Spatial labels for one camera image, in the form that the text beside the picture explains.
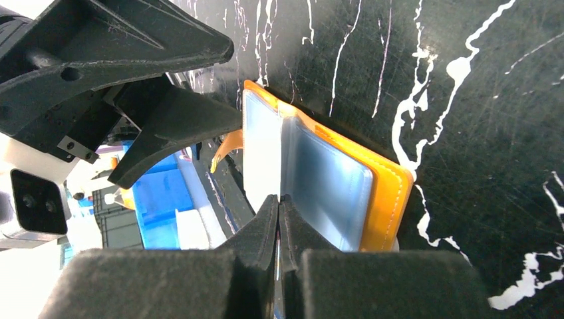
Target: black table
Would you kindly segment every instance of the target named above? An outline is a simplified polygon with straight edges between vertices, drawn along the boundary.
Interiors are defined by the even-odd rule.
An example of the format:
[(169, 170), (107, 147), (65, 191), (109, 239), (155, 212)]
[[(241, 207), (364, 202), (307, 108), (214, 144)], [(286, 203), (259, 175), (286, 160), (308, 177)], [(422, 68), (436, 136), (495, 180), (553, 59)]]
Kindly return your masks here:
[(174, 2), (235, 43), (196, 92), (256, 80), (408, 167), (401, 249), (463, 254), (500, 316), (562, 315), (562, 0)]

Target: white object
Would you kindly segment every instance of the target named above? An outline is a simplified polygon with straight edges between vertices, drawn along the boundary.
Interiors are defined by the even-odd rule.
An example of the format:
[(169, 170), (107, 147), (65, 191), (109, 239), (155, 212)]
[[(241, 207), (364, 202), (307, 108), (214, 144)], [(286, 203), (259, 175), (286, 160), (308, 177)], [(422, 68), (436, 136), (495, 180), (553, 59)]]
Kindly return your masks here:
[(176, 227), (181, 249), (210, 249), (208, 233), (197, 210), (176, 211)]
[(67, 177), (67, 189), (71, 194), (84, 193), (88, 197), (93, 191), (114, 186), (107, 177), (96, 176), (110, 169), (112, 158), (123, 154), (121, 152), (100, 153), (100, 158), (92, 165), (85, 161), (79, 161)]
[(104, 195), (104, 202), (106, 203), (106, 205), (112, 205), (116, 202), (116, 197), (114, 196), (114, 194), (106, 194)]
[(67, 238), (76, 255), (80, 251), (102, 248), (102, 233), (94, 215), (73, 217), (67, 221)]
[[(190, 148), (186, 148), (186, 151), (189, 156), (192, 156)], [(223, 229), (221, 229), (221, 225), (217, 220), (217, 215), (213, 211), (208, 195), (206, 194), (204, 186), (202, 185), (202, 182), (198, 177), (198, 173), (196, 172), (196, 168), (194, 167), (194, 163), (182, 160), (178, 162), (178, 168), (180, 168), (180, 172), (186, 181), (186, 186), (188, 187), (192, 203), (194, 204), (194, 209), (198, 210), (200, 220), (206, 228), (210, 248), (214, 249), (223, 244), (227, 240), (227, 237), (225, 236)]]
[(396, 237), (396, 239), (394, 240), (394, 244), (392, 246), (392, 251), (395, 252), (395, 253), (400, 251), (400, 243), (398, 242), (398, 237)]

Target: black plastic bracket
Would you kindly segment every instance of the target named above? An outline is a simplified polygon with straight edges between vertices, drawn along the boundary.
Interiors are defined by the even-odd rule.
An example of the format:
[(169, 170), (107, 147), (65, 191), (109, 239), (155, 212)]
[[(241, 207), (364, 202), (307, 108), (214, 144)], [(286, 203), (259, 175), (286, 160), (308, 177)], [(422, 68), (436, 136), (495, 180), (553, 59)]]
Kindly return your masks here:
[(232, 55), (228, 37), (168, 0), (56, 0), (35, 21), (0, 7), (0, 132), (67, 162), (92, 161), (123, 115), (103, 100), (109, 92)]
[(122, 91), (106, 100), (141, 132), (108, 180), (126, 189), (166, 156), (242, 126), (241, 112), (235, 108), (177, 88), (166, 76)]

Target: blue container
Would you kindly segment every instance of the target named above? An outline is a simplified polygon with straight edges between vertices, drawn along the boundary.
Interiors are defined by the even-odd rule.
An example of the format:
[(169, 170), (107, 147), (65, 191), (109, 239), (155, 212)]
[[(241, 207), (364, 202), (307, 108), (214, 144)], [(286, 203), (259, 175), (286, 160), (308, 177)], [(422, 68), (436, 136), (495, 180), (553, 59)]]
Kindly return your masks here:
[[(129, 150), (129, 147), (131, 146), (132, 143), (133, 142), (123, 143), (124, 152), (127, 152), (127, 150)], [(145, 174), (159, 173), (161, 171), (170, 171), (172, 169), (177, 169), (177, 168), (178, 166), (176, 164), (176, 158), (174, 158), (174, 154), (172, 154), (171, 156), (164, 158), (162, 161), (159, 161), (157, 164), (155, 164), (155, 166), (151, 167), (151, 169), (149, 169)]]
[(145, 174), (135, 182), (133, 192), (135, 210), (145, 226), (175, 219), (176, 210), (194, 208), (179, 169)]
[(180, 249), (176, 218), (149, 225), (140, 223), (139, 230), (145, 249)]
[(78, 206), (79, 207), (90, 207), (90, 206), (94, 206), (94, 202), (90, 201), (86, 198), (83, 198), (80, 201), (78, 201)]

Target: camera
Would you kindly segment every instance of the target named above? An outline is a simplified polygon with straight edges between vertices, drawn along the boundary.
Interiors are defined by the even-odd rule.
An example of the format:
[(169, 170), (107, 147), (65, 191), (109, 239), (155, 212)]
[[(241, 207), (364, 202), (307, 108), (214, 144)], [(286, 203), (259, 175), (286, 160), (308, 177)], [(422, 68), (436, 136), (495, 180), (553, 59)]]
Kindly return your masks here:
[(33, 248), (66, 235), (70, 211), (63, 180), (73, 163), (3, 134), (0, 151), (0, 249)]

